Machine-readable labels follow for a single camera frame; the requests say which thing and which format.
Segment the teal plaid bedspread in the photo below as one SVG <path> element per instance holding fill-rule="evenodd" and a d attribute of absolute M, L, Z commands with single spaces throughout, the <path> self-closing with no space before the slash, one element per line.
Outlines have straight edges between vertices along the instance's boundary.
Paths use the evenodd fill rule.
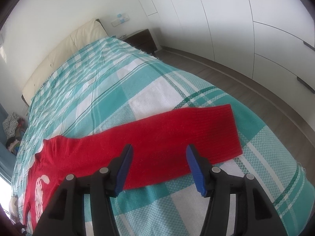
<path fill-rule="evenodd" d="M 32 235 L 31 213 L 23 210 L 27 175 L 43 140 L 82 138 L 177 108 L 232 106 L 243 155 L 220 167 L 252 173 L 266 191 L 288 235 L 299 235 L 311 216 L 314 187 L 305 171 L 269 127 L 218 87 L 105 37 L 69 58 L 41 86 L 30 106 L 12 177 L 18 214 Z M 121 235 L 199 235 L 208 206 L 191 175 L 123 191 L 111 199 Z"/>

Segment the white wardrobe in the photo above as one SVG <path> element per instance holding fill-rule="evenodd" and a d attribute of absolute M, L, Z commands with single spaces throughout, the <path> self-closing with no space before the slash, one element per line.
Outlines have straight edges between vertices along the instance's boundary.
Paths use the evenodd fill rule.
<path fill-rule="evenodd" d="M 139 0 L 160 45 L 224 65 L 314 124 L 314 19 L 301 0 Z"/>

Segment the blue curtain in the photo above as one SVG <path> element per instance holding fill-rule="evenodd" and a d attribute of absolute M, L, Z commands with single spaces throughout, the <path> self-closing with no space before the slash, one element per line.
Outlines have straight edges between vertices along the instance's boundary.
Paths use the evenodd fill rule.
<path fill-rule="evenodd" d="M 8 116 L 7 112 L 1 105 L 1 143 L 0 143 L 0 163 L 1 163 L 1 178 L 3 178 L 8 184 L 12 183 L 12 175 L 14 165 L 16 163 L 16 156 L 12 154 L 5 146 L 6 135 L 3 129 L 3 121 Z"/>

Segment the dark wooden nightstand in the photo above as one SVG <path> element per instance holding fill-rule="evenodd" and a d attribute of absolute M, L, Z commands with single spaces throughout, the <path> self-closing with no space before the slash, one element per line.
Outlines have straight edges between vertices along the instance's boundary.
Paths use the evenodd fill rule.
<path fill-rule="evenodd" d="M 155 56 L 155 52 L 158 50 L 149 29 L 133 32 L 123 37 L 122 40 L 136 49 L 153 56 Z"/>

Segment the red knit sweater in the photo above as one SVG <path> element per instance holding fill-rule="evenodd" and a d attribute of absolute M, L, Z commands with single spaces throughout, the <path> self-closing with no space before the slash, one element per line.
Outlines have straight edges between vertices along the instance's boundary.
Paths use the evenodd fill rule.
<path fill-rule="evenodd" d="M 188 174 L 186 148 L 194 145 L 211 164 L 242 154 L 230 105 L 180 108 L 83 138 L 44 140 L 28 172 L 23 218 L 36 226 L 62 180 L 107 166 L 130 144 L 133 160 L 124 188 L 142 188 Z"/>

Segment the pile of clothes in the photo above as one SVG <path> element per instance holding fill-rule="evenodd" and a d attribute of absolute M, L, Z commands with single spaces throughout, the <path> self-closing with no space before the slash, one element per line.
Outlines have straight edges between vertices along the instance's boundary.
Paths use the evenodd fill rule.
<path fill-rule="evenodd" d="M 5 146 L 9 152 L 15 156 L 20 149 L 21 140 L 25 134 L 25 120 L 16 113 L 11 113 L 2 122 L 4 133 L 6 136 Z"/>

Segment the wall switch panel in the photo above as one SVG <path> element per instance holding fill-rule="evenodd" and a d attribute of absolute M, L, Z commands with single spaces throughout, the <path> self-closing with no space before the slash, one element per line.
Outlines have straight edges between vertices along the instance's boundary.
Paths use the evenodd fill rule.
<path fill-rule="evenodd" d="M 127 13 L 123 13 L 123 14 L 118 14 L 117 18 L 111 22 L 113 27 L 117 27 L 118 25 L 121 25 L 127 21 L 129 21 L 129 15 Z"/>

